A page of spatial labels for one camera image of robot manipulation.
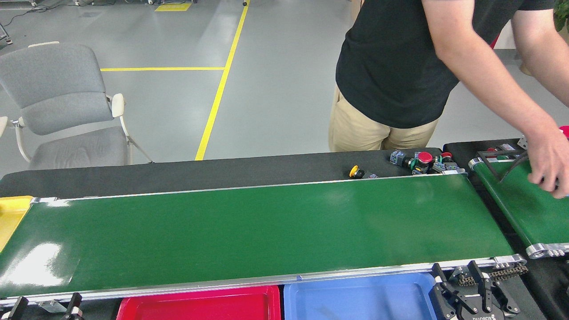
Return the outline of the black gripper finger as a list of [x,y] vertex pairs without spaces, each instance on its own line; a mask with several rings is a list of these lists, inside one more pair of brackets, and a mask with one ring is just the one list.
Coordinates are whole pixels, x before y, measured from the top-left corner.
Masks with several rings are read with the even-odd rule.
[[84,320],[83,312],[80,309],[82,299],[83,297],[80,293],[73,293],[67,310],[62,317],[63,320]]
[[29,300],[24,296],[19,296],[16,299],[16,304],[12,307],[12,309],[5,314],[6,320],[22,320],[23,314],[26,310],[26,307],[29,303]]

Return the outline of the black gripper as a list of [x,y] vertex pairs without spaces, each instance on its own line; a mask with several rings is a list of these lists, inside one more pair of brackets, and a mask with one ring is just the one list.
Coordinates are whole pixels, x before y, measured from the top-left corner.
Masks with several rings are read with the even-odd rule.
[[478,285],[480,307],[475,305],[472,298],[454,289],[440,265],[433,264],[431,275],[436,283],[429,292],[429,297],[439,320],[505,320],[505,315],[520,314],[520,306],[500,281],[494,281],[482,272],[474,260],[467,267]]

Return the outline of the person's right hand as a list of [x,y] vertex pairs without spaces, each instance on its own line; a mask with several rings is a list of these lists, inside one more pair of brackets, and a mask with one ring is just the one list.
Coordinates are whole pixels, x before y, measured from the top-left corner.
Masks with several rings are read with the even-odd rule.
[[530,130],[525,135],[531,172],[528,181],[556,199],[569,194],[569,144],[557,124]]

